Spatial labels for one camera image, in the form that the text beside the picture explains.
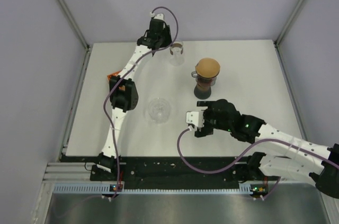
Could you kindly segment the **brown paper coffee filter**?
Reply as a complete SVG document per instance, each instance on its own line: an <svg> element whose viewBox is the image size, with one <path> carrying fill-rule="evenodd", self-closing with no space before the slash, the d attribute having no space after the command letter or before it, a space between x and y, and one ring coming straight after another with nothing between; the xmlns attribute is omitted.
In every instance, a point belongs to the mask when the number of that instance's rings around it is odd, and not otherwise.
<svg viewBox="0 0 339 224"><path fill-rule="evenodd" d="M195 66L195 71L203 76L214 76L220 72L220 64L215 59L203 58Z"/></svg>

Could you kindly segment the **grey transparent dripper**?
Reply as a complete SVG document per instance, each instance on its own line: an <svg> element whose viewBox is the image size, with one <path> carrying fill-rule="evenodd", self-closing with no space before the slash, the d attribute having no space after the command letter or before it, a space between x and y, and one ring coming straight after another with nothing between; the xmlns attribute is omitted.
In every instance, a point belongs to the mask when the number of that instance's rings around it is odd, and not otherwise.
<svg viewBox="0 0 339 224"><path fill-rule="evenodd" d="M203 75L200 75L197 71L193 71L191 73L191 76L195 78L198 84L214 86L216 83L218 74L214 76L203 76Z"/></svg>

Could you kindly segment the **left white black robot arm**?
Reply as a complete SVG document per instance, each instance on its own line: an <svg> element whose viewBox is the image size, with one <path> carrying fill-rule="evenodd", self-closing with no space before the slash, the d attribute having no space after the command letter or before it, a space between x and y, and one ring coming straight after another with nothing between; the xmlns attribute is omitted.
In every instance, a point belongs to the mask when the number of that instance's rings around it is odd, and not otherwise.
<svg viewBox="0 0 339 224"><path fill-rule="evenodd" d="M110 132L98 155L97 167L109 180L116 179L120 174L118 141L127 124L128 112L135 109L139 95L136 79L143 65L158 50L164 50L172 43L170 26L165 22L164 14L153 14L149 29L137 40L135 50L124 66L115 76L109 79L109 94L104 100L104 107L111 103L112 111L104 109L109 119Z"/></svg>

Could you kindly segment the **orange coffee filter box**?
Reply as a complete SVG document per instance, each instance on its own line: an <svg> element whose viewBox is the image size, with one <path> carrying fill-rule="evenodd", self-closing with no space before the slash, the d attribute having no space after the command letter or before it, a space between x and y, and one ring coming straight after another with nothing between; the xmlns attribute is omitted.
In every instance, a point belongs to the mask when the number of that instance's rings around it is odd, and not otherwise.
<svg viewBox="0 0 339 224"><path fill-rule="evenodd" d="M118 82L118 80L120 78L120 76L119 76L120 73L121 73L121 70L107 75L107 79L108 79L108 82L109 82L109 90L110 91L113 89L113 87Z"/></svg>

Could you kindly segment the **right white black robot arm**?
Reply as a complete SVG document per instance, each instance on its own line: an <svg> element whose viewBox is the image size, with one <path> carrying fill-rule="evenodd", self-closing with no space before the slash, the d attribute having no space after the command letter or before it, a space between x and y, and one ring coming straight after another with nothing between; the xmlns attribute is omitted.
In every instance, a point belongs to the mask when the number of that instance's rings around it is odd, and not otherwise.
<svg viewBox="0 0 339 224"><path fill-rule="evenodd" d="M279 154L252 154L247 173L257 180L262 176L280 176L313 185L320 192L338 198L338 144L317 145L286 134L253 115L241 114L225 99L198 101L200 111L189 111L186 122L196 131L195 137L227 131L251 146L262 145Z"/></svg>

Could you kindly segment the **dark carafe with red lid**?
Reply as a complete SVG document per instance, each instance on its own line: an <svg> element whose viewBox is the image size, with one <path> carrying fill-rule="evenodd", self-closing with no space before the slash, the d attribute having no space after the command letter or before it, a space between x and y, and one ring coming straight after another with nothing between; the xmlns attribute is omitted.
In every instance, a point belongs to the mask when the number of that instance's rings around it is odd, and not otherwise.
<svg viewBox="0 0 339 224"><path fill-rule="evenodd" d="M194 95L200 100L206 100L211 95L211 81L198 80L194 88Z"/></svg>

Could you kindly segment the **clear glass flask with coffee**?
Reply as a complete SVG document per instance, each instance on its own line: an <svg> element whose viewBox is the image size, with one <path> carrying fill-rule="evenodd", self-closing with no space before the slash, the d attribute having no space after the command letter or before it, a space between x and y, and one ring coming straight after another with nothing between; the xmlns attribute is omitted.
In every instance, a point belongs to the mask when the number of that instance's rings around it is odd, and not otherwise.
<svg viewBox="0 0 339 224"><path fill-rule="evenodd" d="M175 41L169 48L170 59L169 62L173 66L180 66L184 63L184 49L181 40Z"/></svg>

